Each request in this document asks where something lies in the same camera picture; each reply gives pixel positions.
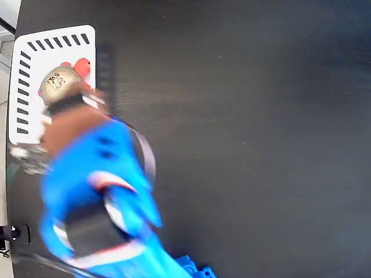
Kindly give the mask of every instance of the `red object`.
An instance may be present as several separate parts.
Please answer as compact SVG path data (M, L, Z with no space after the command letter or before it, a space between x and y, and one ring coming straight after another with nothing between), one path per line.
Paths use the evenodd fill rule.
M81 77L85 78L90 73L90 61L86 58L78 60L74 66Z

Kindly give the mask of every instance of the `blue mechanical part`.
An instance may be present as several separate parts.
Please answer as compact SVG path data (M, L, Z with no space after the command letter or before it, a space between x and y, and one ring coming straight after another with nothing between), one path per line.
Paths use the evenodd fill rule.
M176 262L180 264L181 267L192 276L192 278L216 278L216 275L209 266L204 266L200 271L197 270L196 264L188 255L176 259Z

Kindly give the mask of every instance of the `black slot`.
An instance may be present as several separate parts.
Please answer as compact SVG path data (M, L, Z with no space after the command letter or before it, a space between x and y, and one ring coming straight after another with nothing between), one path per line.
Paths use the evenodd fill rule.
M17 113L28 115L28 112L26 110L21 109L21 108L17 108Z
M23 57L29 59L29 60L31 59L31 57L30 57L29 55L25 54L23 51L21 51L21 55L22 55Z
M28 121L21 118L17 118L17 123L24 123L25 125L28 125Z
M66 44L67 44L68 46L71 46L71 43L70 43L70 41L68 40L67 36L63 36L62 38L64 39L64 41L66 42Z
M30 94L27 93L25 90L22 90L21 88L18 88L18 93L23 94L25 96L29 96Z
M42 50L45 50L45 47L42 45L41 41L36 41L36 43L41 47Z
M17 127L17 133L28 134L28 131L26 131L24 129L20 129L19 127Z
M26 64L24 61L20 60L19 62L20 65L26 67L26 68L31 68L28 64Z
M32 42L27 42L27 44L28 44L32 49L34 49L35 51L37 51L36 47L32 44Z
M19 70L19 74L22 74L25 77L30 77L30 75L28 73L26 73L25 71L23 71L21 69Z
M58 44L59 47L62 47L62 44L60 43L60 41L58 40L58 38L53 38L53 39L56 42L56 44Z
M81 34L81 37L83 38L83 40L86 42L87 45L90 44L86 34Z
M50 42L49 39L44 39L44 41L46 42L47 45L49 45L49 47L50 47L51 49L54 49L54 46L52 45L52 43Z
M74 39L74 41L75 41L75 43L76 43L77 45L80 45L80 41L79 41L79 39L77 38L76 35L72 35L72 39Z
M28 84L26 81L23 81L22 79L18 79L18 83L19 84L22 84L22 85L24 85L26 87L29 87L30 86L30 84Z
M21 99L21 98L18 98L18 99L17 99L17 102L18 102L18 103L22 103L22 104L24 104L24 105L28 105L28 102L27 102L26 100Z

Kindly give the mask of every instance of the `black table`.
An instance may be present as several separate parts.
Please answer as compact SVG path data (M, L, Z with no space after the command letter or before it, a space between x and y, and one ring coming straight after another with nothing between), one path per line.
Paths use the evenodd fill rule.
M17 36L90 24L158 162L159 235L220 278L369 277L371 4L23 1ZM8 184L38 235L38 177ZM22 263L15 278L64 277Z

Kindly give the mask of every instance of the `floor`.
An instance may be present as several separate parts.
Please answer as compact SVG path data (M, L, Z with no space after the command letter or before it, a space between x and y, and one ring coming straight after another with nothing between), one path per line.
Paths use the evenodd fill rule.
M0 54L12 59L14 41L2 42ZM8 95L8 84L0 84L0 95ZM7 224L6 217L6 192L5 192L5 137L6 137L6 109L8 102L0 103L0 225ZM0 278L12 278L13 268L10 258L0 256Z

